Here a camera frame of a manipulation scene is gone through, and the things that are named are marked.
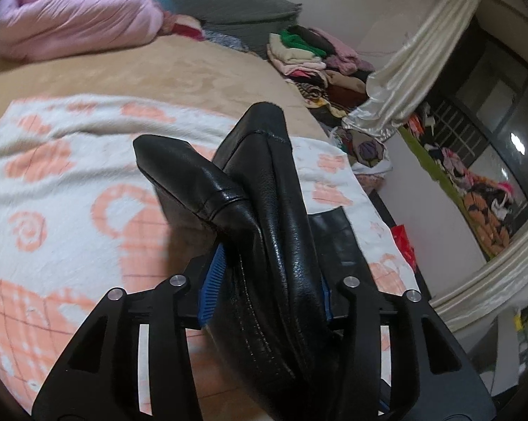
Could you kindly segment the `black leather jacket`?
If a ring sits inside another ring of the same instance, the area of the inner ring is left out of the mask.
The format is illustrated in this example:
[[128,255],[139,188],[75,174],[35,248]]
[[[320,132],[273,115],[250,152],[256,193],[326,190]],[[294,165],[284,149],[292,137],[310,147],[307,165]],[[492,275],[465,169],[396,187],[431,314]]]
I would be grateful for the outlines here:
[[352,370],[327,318],[328,275],[364,264],[347,217],[310,217],[283,110],[252,105],[216,149],[142,135],[137,167],[167,219],[191,213],[224,250],[209,330],[226,365],[275,420],[335,420]]

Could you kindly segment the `clothes on window sill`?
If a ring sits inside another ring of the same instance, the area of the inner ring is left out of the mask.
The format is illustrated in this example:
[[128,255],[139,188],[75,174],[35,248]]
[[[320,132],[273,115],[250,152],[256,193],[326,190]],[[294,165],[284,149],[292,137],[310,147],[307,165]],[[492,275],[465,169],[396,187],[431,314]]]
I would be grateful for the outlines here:
[[507,181],[494,181],[468,169],[458,155],[450,149],[431,146],[425,138],[419,107],[412,112],[405,123],[413,137],[427,150],[454,183],[472,221],[478,228],[477,233],[491,252],[498,256],[510,245],[514,234],[514,190]]

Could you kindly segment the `pile of folded clothes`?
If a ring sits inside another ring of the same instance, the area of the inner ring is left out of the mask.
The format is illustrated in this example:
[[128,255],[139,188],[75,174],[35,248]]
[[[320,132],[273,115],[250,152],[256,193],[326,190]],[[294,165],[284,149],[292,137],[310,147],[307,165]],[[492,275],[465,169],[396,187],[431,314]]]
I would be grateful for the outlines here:
[[374,66],[320,28],[293,25],[270,34],[267,56],[324,126],[341,126],[368,100],[366,83]]

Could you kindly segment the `red plastic bag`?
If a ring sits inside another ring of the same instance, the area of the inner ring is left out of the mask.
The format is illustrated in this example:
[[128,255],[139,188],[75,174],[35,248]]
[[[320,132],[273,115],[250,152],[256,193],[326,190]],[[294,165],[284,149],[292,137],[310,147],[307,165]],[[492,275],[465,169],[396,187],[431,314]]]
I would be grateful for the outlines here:
[[414,273],[417,272],[417,260],[413,246],[409,241],[406,227],[403,224],[391,227],[391,236],[400,253],[411,267]]

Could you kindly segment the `white pink patterned blanket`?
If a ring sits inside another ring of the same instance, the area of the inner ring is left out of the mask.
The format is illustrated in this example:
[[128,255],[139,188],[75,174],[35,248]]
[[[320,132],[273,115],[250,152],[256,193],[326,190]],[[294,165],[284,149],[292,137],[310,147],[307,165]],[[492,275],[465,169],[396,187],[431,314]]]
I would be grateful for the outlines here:
[[25,412],[105,292],[152,288],[201,247],[192,224],[165,220],[134,140],[176,138],[210,159],[235,124],[127,96],[8,105],[0,118],[0,379]]

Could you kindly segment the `green cloth on sill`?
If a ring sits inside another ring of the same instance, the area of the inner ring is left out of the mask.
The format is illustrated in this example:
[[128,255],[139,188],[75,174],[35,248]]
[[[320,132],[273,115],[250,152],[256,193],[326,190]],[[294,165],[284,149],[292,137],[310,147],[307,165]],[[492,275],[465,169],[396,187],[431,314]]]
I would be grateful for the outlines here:
[[454,183],[445,172],[445,169],[441,168],[441,165],[438,165],[438,163],[435,162],[430,155],[428,155],[427,150],[420,145],[420,142],[418,142],[407,129],[400,127],[398,129],[398,134],[402,137],[411,153],[415,156],[415,158],[417,158],[417,161],[419,162],[419,165],[422,167],[422,169],[424,169],[431,179],[439,185],[442,191],[446,194],[447,198],[451,200],[451,202],[461,213],[471,234],[485,255],[486,261],[492,260],[495,256],[494,253],[491,252],[490,247],[483,242],[477,233],[478,226],[474,221],[472,221],[470,215],[467,212],[467,208],[465,208],[463,196],[454,186]]

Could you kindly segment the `black window grille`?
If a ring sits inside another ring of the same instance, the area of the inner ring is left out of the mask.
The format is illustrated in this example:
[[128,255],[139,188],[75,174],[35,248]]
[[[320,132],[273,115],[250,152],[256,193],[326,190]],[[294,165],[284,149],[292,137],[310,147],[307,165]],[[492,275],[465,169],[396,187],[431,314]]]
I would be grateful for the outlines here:
[[470,167],[488,147],[485,134],[452,99],[425,100],[419,107],[425,138],[431,146],[450,149]]

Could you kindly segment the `cream satin curtain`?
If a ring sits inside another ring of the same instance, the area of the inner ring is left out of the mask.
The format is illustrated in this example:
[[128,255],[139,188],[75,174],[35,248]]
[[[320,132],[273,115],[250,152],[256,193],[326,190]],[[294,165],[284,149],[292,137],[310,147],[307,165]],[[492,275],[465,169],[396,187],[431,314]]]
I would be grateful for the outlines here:
[[407,123],[438,79],[480,2],[438,0],[388,64],[368,76],[368,101],[348,113],[342,126],[383,142]]

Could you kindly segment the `grey headboard cushion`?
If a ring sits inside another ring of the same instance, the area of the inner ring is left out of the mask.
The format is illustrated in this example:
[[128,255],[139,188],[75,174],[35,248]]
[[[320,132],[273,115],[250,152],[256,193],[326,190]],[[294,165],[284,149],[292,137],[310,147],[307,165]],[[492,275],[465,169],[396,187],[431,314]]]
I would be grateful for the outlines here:
[[204,32],[233,36],[267,56],[269,35],[297,23],[301,6],[288,0],[163,0],[200,22]]

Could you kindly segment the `pink quilted duvet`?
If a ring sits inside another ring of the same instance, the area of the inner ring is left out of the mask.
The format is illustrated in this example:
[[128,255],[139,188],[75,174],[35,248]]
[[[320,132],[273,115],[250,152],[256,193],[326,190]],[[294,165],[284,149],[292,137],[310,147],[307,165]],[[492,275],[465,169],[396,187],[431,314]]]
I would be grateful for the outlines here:
[[151,43],[155,0],[0,0],[0,57],[39,62]]

